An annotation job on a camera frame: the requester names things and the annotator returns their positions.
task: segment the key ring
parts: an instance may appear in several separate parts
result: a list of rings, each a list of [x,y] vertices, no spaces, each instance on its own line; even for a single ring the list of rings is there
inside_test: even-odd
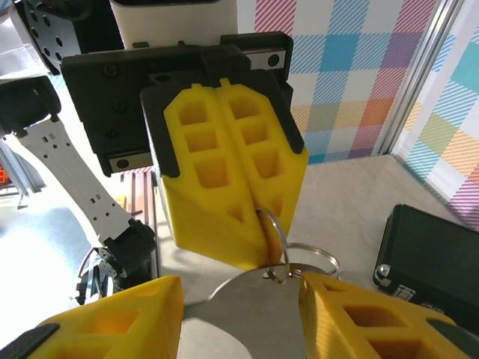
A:
[[[269,267],[267,275],[270,279],[273,279],[275,282],[279,284],[283,284],[287,281],[289,277],[301,276],[301,273],[296,273],[296,272],[292,273],[290,270],[290,258],[287,253],[288,249],[299,249],[299,250],[311,252],[312,254],[315,254],[317,256],[326,257],[329,260],[329,262],[331,262],[331,264],[335,267],[335,269],[330,271],[327,275],[334,275],[335,277],[338,277],[339,273],[341,272],[341,264],[339,264],[339,261],[336,259],[335,256],[330,254],[328,251],[325,251],[322,248],[318,248],[313,245],[306,245],[305,243],[298,243],[298,242],[287,243],[286,233],[284,232],[283,227],[281,226],[281,223],[278,220],[278,217],[276,217],[276,215],[272,211],[264,207],[257,208],[256,212],[257,213],[262,212],[268,217],[272,226],[275,228],[276,234],[278,235],[279,242],[281,245],[281,250],[284,256],[284,279],[278,278],[275,272],[272,270],[272,267]]]

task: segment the white table surface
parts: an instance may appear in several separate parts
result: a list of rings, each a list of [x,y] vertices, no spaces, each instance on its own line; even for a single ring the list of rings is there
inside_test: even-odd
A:
[[[460,223],[391,156],[308,166],[288,241],[321,247],[342,265],[340,279],[375,289],[371,278],[386,220],[405,203]],[[182,278],[186,304],[211,295],[239,269],[177,248],[158,206],[161,275]],[[314,255],[292,251],[293,262],[320,265]],[[250,358],[229,334],[199,320],[183,323],[178,358]]]

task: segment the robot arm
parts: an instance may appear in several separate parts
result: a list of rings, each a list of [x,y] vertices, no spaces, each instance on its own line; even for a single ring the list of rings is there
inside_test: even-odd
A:
[[[55,175],[71,197],[72,210],[88,241],[102,258],[100,269],[122,280],[120,287],[129,286],[125,278],[155,248],[153,231],[115,203],[76,152],[58,118],[59,100],[48,78],[3,85],[0,107],[0,135],[15,133],[30,153],[27,159],[43,163]]]

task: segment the gray floor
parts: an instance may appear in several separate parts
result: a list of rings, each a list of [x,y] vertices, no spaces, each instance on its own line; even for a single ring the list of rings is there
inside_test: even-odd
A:
[[[72,212],[49,190],[27,208],[0,200],[0,348],[65,311],[90,248]]]

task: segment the plaid backdrop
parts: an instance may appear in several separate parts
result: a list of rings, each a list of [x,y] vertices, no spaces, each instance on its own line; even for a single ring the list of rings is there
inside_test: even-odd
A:
[[[435,5],[257,0],[255,31],[281,30],[294,39],[292,112],[310,163],[373,153]]]
[[[479,230],[479,2],[466,0],[394,148]]]

